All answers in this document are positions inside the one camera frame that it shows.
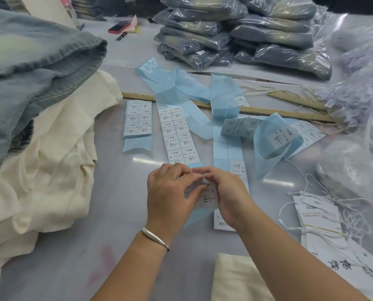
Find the yellow measuring stick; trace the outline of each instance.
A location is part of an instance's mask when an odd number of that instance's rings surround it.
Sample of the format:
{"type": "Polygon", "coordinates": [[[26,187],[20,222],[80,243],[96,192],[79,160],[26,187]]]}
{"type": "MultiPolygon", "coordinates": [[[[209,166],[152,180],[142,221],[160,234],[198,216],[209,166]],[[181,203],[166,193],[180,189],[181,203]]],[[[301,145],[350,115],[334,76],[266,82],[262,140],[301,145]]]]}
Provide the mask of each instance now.
{"type": "MultiPolygon", "coordinates": [[[[129,99],[139,99],[139,100],[146,100],[146,101],[156,101],[153,95],[146,95],[146,94],[136,94],[136,93],[122,93],[124,98],[129,99]]],[[[210,104],[205,104],[199,101],[192,100],[194,104],[198,107],[205,107],[211,109],[210,104]]],[[[296,118],[302,120],[315,120],[327,123],[335,123],[336,121],[329,115],[320,115],[320,114],[312,114],[312,113],[300,113],[300,112],[293,112],[293,111],[283,111],[283,110],[273,110],[273,109],[264,109],[261,107],[241,107],[241,112],[249,113],[249,114],[256,114],[256,115],[272,115],[273,113],[278,113],[281,117],[288,117],[288,118],[296,118]]]]}
{"type": "Polygon", "coordinates": [[[294,94],[288,91],[278,90],[274,92],[269,92],[267,95],[270,97],[282,99],[285,101],[294,102],[301,106],[310,107],[315,110],[327,111],[327,108],[324,106],[323,103],[319,101],[311,100],[311,99],[306,99],[300,95],[297,95],[297,94],[294,94]]]}

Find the hand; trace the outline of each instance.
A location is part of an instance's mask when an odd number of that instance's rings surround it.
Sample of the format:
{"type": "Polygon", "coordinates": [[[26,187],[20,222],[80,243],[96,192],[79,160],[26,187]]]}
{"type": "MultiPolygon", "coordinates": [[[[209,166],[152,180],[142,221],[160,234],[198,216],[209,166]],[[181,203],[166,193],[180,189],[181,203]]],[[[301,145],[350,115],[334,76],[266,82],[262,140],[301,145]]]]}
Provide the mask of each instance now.
{"type": "Polygon", "coordinates": [[[184,190],[203,176],[183,164],[163,164],[148,176],[148,221],[146,228],[170,245],[187,222],[205,185],[184,198],[184,190]]]}
{"type": "Polygon", "coordinates": [[[235,174],[216,167],[200,167],[192,171],[204,174],[206,179],[215,182],[220,214],[228,225],[236,229],[242,213],[255,205],[244,182],[235,174]]]}

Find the silver bracelet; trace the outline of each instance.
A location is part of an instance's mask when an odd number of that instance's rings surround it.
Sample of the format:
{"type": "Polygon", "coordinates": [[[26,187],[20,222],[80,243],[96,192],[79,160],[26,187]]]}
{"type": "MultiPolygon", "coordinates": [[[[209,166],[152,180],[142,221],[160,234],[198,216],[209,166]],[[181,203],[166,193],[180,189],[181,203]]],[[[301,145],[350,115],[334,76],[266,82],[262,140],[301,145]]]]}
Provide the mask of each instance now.
{"type": "Polygon", "coordinates": [[[162,239],[160,239],[157,235],[155,235],[153,232],[151,232],[150,230],[146,229],[145,227],[142,227],[142,230],[141,232],[147,236],[149,239],[151,239],[152,241],[160,244],[161,246],[164,246],[165,248],[167,248],[167,251],[170,251],[170,248],[169,246],[163,242],[162,239]]]}

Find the person's right hand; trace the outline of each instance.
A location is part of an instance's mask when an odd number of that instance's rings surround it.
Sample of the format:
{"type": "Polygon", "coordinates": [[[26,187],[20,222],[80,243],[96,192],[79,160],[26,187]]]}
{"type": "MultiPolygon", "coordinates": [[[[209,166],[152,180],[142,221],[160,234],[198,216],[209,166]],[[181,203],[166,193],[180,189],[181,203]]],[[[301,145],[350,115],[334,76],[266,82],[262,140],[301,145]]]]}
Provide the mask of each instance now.
{"type": "Polygon", "coordinates": [[[215,182],[220,214],[228,225],[236,229],[242,214],[255,206],[244,182],[235,174],[216,167],[193,168],[192,171],[215,182]]]}

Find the folded cream fabric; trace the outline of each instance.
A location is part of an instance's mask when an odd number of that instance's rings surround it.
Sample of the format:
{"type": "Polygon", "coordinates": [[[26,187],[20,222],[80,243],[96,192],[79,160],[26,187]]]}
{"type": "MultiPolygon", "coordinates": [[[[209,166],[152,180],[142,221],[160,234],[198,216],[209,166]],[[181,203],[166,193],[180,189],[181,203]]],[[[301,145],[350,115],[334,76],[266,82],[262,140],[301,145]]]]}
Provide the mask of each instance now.
{"type": "Polygon", "coordinates": [[[211,301],[274,301],[250,257],[217,254],[211,301]]]}
{"type": "Polygon", "coordinates": [[[33,251],[38,232],[69,228],[87,215],[97,161],[94,118],[121,99],[114,78],[97,71],[35,118],[29,146],[5,160],[0,172],[0,276],[10,258],[33,251]]]}

